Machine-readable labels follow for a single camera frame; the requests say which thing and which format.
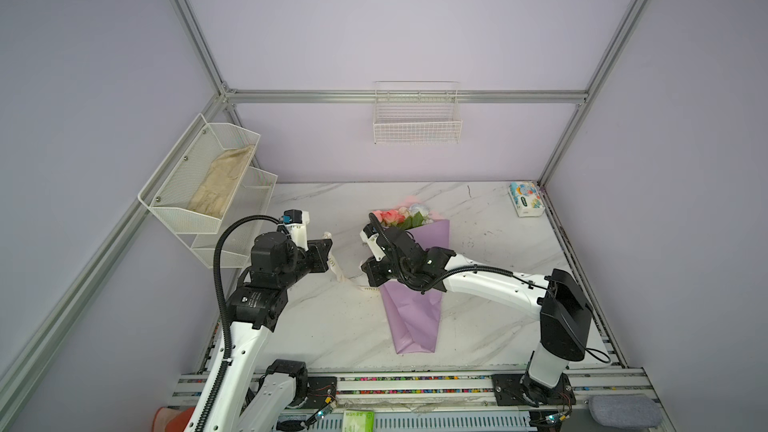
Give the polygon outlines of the pink purple wrapping paper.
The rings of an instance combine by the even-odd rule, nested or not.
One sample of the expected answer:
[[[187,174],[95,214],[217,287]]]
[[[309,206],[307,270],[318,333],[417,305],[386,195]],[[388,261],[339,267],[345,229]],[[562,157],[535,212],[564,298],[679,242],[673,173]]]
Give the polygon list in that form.
[[[379,287],[395,353],[434,353],[441,318],[442,293],[421,294],[390,280]]]

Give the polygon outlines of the cream printed ribbon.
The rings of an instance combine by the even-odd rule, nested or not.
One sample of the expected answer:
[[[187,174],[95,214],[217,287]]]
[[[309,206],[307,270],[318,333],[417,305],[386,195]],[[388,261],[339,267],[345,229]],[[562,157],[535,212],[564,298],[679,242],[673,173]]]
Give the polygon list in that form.
[[[339,283],[346,284],[347,286],[366,294],[375,294],[379,292],[377,286],[371,286],[368,283],[368,278],[362,272],[360,266],[357,266],[357,269],[354,269],[352,266],[352,260],[357,259],[359,253],[353,250],[351,243],[348,240],[340,235],[334,235],[329,231],[323,233],[323,238],[331,239],[333,241],[332,250],[328,256],[328,264],[330,271]]]

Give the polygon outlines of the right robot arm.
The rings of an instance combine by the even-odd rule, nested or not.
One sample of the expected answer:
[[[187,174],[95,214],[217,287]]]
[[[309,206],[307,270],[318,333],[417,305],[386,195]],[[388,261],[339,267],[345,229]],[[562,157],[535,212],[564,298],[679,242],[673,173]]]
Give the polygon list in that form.
[[[477,296],[536,319],[539,343],[520,377],[520,399],[538,407],[565,396],[565,370],[587,355],[602,364],[608,353],[588,345],[593,307],[571,273],[524,274],[472,260],[443,247],[423,248],[410,232],[369,215],[361,238],[372,256],[361,265],[371,286],[397,281],[422,295],[440,291]]]

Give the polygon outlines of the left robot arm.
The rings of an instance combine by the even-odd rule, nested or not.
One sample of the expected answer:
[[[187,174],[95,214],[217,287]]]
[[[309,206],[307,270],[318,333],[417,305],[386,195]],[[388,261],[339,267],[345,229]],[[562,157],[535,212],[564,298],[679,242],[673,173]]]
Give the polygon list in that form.
[[[257,236],[251,265],[242,283],[224,292],[221,255],[228,237],[239,227],[269,222],[275,230]],[[302,362],[277,361],[260,382],[250,386],[257,359],[272,337],[288,302],[288,291],[309,274],[329,269],[330,239],[310,240],[308,212],[289,209],[279,218],[256,214],[241,218],[218,237],[213,255],[213,277],[221,323],[221,342],[214,370],[186,425],[189,431],[270,431],[282,412],[306,398],[308,379]]]

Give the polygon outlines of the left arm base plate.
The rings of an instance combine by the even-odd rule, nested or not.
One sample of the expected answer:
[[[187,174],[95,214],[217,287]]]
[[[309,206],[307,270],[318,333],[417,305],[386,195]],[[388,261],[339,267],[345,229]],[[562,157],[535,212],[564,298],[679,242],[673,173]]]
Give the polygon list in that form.
[[[314,411],[322,408],[328,399],[335,398],[337,386],[335,376],[309,376],[305,399],[298,409]]]

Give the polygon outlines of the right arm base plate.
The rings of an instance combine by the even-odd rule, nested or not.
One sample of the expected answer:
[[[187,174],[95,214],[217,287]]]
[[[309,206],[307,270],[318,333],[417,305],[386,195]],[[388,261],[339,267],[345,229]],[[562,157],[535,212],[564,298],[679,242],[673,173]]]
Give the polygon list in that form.
[[[523,373],[493,374],[492,390],[498,406],[548,406],[574,405],[573,387],[566,374],[561,374],[557,384],[548,388],[538,384]]]

